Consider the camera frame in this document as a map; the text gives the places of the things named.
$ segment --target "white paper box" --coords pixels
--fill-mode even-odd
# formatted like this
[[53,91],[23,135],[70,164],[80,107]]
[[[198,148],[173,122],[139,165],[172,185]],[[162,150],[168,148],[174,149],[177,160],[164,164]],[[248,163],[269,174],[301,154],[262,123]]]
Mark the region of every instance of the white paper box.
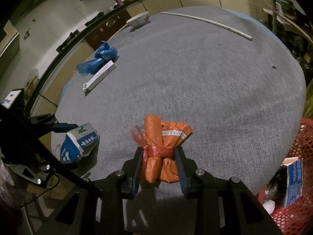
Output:
[[84,84],[83,90],[92,90],[101,80],[103,80],[116,65],[110,60],[105,64],[87,83]]

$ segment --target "orange package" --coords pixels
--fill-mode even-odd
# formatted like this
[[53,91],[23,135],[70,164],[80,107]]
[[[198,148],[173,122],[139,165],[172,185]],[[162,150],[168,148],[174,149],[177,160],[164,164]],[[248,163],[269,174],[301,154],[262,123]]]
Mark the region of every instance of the orange package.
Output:
[[[144,120],[145,138],[148,145],[163,146],[162,126],[160,116],[146,116]],[[162,169],[162,157],[148,157],[145,177],[149,183],[154,183]]]
[[144,134],[138,126],[131,131],[133,139],[144,149],[141,177],[149,183],[157,179],[177,182],[174,149],[192,133],[191,127],[183,122],[161,122],[160,116],[150,115],[144,119],[144,128]]
[[[161,125],[164,147],[175,149],[192,132],[191,127],[183,122],[162,122]],[[177,182],[179,180],[176,164],[172,158],[163,159],[159,179],[168,183]]]

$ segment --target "gray carpet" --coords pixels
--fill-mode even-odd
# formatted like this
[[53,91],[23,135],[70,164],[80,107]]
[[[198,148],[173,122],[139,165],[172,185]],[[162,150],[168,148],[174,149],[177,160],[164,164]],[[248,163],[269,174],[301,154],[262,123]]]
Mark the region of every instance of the gray carpet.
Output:
[[[56,113],[61,122],[90,122],[101,137],[81,174],[93,166],[90,178],[97,180],[121,168],[137,147],[129,127],[157,114],[194,129],[183,149],[198,167],[219,178],[238,176],[257,193],[297,133],[306,94],[302,70],[275,38],[229,11],[200,6],[172,12],[231,26],[253,41],[205,22],[161,14],[113,37],[109,44],[118,50],[117,68],[88,96],[82,88],[91,76],[76,73]],[[54,134],[52,148],[63,140],[64,135]],[[130,231],[194,233],[196,202],[184,199],[179,183],[147,186],[125,208]]]

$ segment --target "bolt head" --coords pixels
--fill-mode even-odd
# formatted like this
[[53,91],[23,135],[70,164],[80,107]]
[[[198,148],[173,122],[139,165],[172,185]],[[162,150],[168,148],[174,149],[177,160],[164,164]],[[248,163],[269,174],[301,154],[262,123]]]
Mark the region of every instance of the bolt head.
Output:
[[239,183],[240,182],[240,178],[239,177],[232,177],[231,179],[232,179],[232,181],[234,183]]
[[202,176],[202,175],[204,175],[204,170],[203,170],[203,169],[197,169],[197,170],[196,170],[196,174],[197,174],[198,176]]
[[115,175],[118,176],[118,177],[121,177],[124,175],[124,171],[122,169],[118,169],[116,172],[115,172]]

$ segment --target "blue plastic bag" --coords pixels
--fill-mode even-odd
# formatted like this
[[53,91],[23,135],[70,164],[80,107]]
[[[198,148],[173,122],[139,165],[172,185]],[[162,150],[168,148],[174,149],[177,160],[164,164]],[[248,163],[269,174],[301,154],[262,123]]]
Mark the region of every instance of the blue plastic bag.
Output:
[[115,60],[117,57],[117,49],[110,48],[107,42],[101,44],[97,52],[94,54],[95,59],[82,62],[76,66],[77,71],[83,77],[88,73],[95,75],[107,62]]
[[102,52],[103,50],[107,50],[109,48],[110,48],[110,46],[107,42],[102,43],[101,46],[98,48],[97,52],[95,53],[94,57],[95,58],[102,58],[100,56],[100,52]]
[[91,61],[78,64],[76,69],[83,77],[88,73],[95,75],[105,65],[104,62],[105,61],[102,58],[93,59]]
[[109,48],[97,51],[94,57],[102,58],[106,62],[109,62],[110,60],[114,60],[117,57],[117,49]]

